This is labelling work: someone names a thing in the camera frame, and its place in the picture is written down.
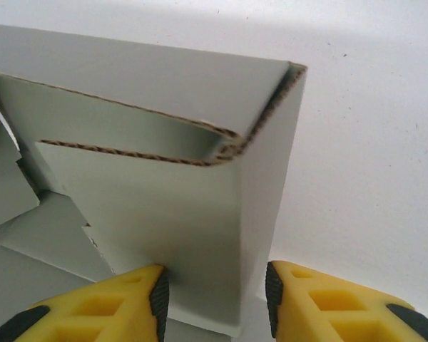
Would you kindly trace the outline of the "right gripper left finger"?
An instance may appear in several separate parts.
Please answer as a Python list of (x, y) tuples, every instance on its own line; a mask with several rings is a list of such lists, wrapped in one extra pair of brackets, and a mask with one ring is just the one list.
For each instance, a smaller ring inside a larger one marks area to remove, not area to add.
[(35, 303), (0, 326), (0, 342), (164, 342), (170, 288), (150, 265)]

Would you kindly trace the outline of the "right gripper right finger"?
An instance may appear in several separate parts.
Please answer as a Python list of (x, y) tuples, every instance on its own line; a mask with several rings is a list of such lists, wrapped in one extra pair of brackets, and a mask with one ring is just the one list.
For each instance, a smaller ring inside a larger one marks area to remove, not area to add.
[(265, 295), (276, 342), (428, 342), (406, 301), (288, 261), (270, 261)]

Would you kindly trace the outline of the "grey cardboard box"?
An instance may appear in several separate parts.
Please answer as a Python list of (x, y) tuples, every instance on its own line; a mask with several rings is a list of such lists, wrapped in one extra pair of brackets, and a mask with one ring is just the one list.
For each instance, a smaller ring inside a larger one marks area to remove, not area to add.
[(239, 336), (275, 231), (307, 67), (0, 24), (0, 104), (36, 179), (172, 319)]

